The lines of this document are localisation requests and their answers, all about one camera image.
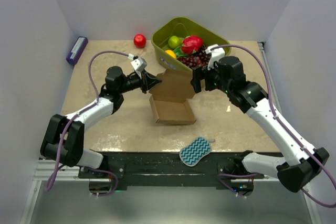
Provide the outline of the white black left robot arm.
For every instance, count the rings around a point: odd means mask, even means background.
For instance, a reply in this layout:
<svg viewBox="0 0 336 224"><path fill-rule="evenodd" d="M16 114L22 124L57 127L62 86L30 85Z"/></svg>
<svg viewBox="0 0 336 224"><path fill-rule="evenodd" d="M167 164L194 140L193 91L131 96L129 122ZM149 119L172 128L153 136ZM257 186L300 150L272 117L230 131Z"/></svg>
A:
<svg viewBox="0 0 336 224"><path fill-rule="evenodd" d="M40 147L41 156L69 167L90 167L97 178L105 177L109 165L103 162L102 154L84 148L85 131L118 111L124 93L134 89L146 93L159 83L161 80L146 70L126 76L120 67L109 68L97 100L77 112L51 117Z"/></svg>

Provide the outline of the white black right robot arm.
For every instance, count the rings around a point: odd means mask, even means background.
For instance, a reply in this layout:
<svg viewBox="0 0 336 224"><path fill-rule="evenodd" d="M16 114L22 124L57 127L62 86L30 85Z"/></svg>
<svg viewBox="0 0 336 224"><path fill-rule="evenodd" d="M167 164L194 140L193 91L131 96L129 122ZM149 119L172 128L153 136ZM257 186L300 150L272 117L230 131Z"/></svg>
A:
<svg viewBox="0 0 336 224"><path fill-rule="evenodd" d="M212 68L193 69L191 85L196 93L205 89L224 92L229 101L253 119L272 139L282 153L273 157L246 151L234 165L234 173L246 178L259 173L279 179L290 192L299 190L321 172L321 165L329 159L328 151L315 148L286 121L274 107L268 93L256 82L246 79L242 62L234 56L227 56L214 63Z"/></svg>

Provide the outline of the blue zigzag sponge cloth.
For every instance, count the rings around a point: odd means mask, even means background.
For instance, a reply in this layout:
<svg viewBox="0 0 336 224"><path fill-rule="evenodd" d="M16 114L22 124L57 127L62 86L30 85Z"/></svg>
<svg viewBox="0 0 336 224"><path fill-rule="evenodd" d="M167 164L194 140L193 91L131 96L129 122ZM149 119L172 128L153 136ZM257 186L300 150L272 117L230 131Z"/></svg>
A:
<svg viewBox="0 0 336 224"><path fill-rule="evenodd" d="M203 137L198 137L194 139L188 146L180 150L179 157L186 166L194 167L211 151L212 146L210 142Z"/></svg>

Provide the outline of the brown cardboard paper box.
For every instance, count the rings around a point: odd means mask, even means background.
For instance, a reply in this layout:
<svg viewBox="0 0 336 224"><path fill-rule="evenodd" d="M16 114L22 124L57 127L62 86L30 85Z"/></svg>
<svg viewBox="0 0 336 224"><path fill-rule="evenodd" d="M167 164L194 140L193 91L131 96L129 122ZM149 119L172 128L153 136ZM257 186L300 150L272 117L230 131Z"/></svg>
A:
<svg viewBox="0 0 336 224"><path fill-rule="evenodd" d="M161 83L149 93L155 122L165 125L192 125L196 117L189 100L195 95L191 85L192 73L166 69L156 76Z"/></svg>

